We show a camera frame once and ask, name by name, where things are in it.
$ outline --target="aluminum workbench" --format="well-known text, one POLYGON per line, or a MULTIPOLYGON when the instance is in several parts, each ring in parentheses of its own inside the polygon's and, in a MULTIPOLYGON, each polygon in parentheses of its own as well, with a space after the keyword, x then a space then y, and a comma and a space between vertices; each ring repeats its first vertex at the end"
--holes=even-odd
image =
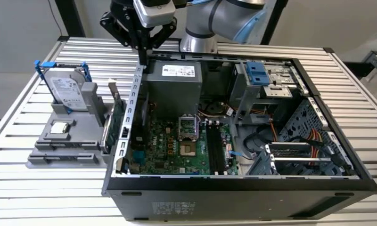
MULTIPOLYGON (((164 51, 178 51, 167 41, 164 51)), ((377 100, 335 53, 323 48, 219 44, 222 54, 298 58, 318 86, 351 145, 377 182, 377 100)), ((112 101, 108 78, 118 81, 123 98, 131 91, 138 55, 115 40, 71 38, 59 41, 46 59, 66 64, 87 61, 99 94, 112 101)), ((43 132, 52 107, 50 90, 38 74, 0 122, 0 225, 122 225, 127 223, 100 190, 106 169, 28 169, 24 165, 43 132)), ((377 195, 319 221, 134 222, 158 225, 377 226, 377 195)))

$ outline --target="motherboard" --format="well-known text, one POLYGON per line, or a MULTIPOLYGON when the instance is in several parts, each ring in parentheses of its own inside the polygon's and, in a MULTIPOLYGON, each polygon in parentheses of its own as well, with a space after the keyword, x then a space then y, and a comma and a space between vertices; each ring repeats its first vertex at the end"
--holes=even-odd
POLYGON ((150 140, 146 150, 134 151, 134 162, 140 174, 184 174, 184 175, 215 175, 215 164, 223 168, 222 174, 238 175, 235 156, 228 154, 232 149, 232 135, 228 125, 214 125, 212 144, 210 142, 211 124, 198 122, 198 139, 182 139, 182 128, 188 130, 191 122, 154 120, 151 122, 150 140))

